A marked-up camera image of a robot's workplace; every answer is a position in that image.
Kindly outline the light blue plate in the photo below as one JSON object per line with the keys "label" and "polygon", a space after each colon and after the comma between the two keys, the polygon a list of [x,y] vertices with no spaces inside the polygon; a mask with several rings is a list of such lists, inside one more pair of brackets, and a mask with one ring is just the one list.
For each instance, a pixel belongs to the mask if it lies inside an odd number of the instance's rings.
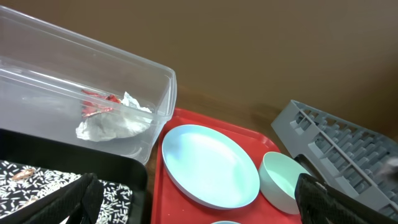
{"label": "light blue plate", "polygon": [[226,135],[195,124],[171,129],[162,158],[172,182],[206,207],[229,210],[252,203],[260,188],[254,162]]}

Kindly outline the red snack wrapper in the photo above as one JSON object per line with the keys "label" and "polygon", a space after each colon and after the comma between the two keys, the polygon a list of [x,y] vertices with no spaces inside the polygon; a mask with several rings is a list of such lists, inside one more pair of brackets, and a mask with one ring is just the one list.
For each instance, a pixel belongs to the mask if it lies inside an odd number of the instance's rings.
{"label": "red snack wrapper", "polygon": [[[121,100],[115,95],[104,96],[104,95],[100,95],[98,93],[94,93],[94,92],[86,91],[86,90],[81,90],[81,92],[86,95],[89,95],[89,96],[94,96],[97,98],[101,98],[103,100],[112,101],[113,103],[121,104]],[[112,110],[113,110],[112,107],[99,105],[97,103],[92,103],[90,101],[84,101],[81,115],[83,118],[89,118],[90,116],[94,116],[94,115],[97,115],[100,113],[110,112]]]}

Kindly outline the white napkin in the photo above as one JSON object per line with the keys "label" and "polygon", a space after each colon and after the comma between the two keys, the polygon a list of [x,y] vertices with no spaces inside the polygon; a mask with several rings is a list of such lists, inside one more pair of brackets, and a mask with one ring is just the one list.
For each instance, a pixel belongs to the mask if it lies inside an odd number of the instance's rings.
{"label": "white napkin", "polygon": [[121,100],[121,109],[100,113],[89,118],[83,118],[76,128],[78,139],[85,141],[101,142],[112,139],[131,138],[146,131],[152,122],[151,119],[138,116],[139,110],[150,113],[151,110],[143,107],[129,93],[125,92]]}

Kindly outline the red plastic tray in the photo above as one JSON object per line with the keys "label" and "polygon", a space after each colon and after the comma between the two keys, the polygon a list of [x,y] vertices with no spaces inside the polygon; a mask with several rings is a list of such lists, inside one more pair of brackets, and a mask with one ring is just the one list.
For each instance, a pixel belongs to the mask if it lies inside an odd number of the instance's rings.
{"label": "red plastic tray", "polygon": [[162,141],[172,128],[183,124],[198,124],[225,134],[248,153],[256,166],[261,164],[265,153],[279,151],[279,148],[261,133],[209,116],[176,108],[172,119],[163,127],[159,137],[152,203],[152,223],[232,221],[238,223],[301,224],[300,215],[289,215],[281,212],[271,205],[262,194],[259,194],[253,203],[243,208],[217,210],[200,205],[182,193],[165,170],[162,158]]}

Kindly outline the clear plastic storage bin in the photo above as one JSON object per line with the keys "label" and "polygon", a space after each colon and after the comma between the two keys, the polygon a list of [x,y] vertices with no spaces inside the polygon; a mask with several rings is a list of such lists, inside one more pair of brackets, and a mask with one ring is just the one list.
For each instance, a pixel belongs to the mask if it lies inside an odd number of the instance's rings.
{"label": "clear plastic storage bin", "polygon": [[[89,96],[87,90],[122,99],[125,92],[152,120],[131,138],[78,139],[83,102],[120,110],[122,105]],[[146,164],[159,134],[174,112],[175,72],[21,12],[1,8],[1,127],[40,138],[133,158]]]}

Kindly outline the light blue food bowl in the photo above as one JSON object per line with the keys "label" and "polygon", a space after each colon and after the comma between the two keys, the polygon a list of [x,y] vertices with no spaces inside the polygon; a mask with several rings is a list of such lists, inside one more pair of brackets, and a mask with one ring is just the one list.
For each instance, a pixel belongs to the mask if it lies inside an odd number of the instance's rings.
{"label": "light blue food bowl", "polygon": [[239,222],[230,221],[230,220],[221,220],[221,221],[213,222],[211,224],[240,224],[240,223]]}

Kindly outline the mint green bowl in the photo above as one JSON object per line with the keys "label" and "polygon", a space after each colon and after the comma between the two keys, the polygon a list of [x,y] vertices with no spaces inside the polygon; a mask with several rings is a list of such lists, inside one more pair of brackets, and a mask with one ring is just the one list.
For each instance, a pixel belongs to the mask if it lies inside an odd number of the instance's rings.
{"label": "mint green bowl", "polygon": [[267,152],[258,168],[260,191],[278,210],[298,215],[295,188],[300,174],[309,174],[298,162],[279,153]]}

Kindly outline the food leftovers in bowl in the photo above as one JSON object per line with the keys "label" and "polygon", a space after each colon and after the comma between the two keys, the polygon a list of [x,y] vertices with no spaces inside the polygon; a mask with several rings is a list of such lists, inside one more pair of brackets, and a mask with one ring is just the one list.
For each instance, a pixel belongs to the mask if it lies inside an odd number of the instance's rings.
{"label": "food leftovers in bowl", "polygon": [[[80,174],[1,161],[1,218],[61,189],[79,179]],[[100,181],[104,186],[103,201],[96,224],[122,223],[129,218],[134,201],[126,185]]]}

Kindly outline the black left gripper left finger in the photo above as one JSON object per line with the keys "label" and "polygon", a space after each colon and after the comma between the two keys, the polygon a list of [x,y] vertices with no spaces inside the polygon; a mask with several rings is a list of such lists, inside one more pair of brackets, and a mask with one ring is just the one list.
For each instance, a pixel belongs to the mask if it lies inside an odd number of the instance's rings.
{"label": "black left gripper left finger", "polygon": [[1,218],[1,224],[95,224],[103,203],[103,184],[96,174],[82,175],[72,183]]}

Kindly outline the grey dishwasher rack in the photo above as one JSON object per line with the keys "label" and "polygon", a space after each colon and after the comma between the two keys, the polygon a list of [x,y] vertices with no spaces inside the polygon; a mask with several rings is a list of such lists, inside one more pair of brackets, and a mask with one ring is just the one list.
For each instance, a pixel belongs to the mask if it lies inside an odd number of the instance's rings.
{"label": "grey dishwasher rack", "polygon": [[271,126],[290,155],[306,158],[328,185],[397,219],[397,186],[376,175],[397,156],[395,141],[295,100]]}

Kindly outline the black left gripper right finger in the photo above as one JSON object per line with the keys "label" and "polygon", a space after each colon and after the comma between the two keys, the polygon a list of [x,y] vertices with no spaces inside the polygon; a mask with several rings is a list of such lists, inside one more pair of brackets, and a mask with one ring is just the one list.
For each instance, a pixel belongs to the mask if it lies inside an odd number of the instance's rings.
{"label": "black left gripper right finger", "polygon": [[302,224],[397,224],[309,174],[299,175],[295,200]]}

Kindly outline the black square bin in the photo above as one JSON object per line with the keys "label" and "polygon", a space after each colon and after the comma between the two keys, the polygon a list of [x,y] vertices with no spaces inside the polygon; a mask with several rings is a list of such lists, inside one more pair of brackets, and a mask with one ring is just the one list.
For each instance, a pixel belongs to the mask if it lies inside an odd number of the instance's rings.
{"label": "black square bin", "polygon": [[135,159],[107,152],[1,130],[1,159],[18,164],[75,174],[95,173],[99,179],[128,186],[134,195],[129,223],[149,223],[148,175]]}

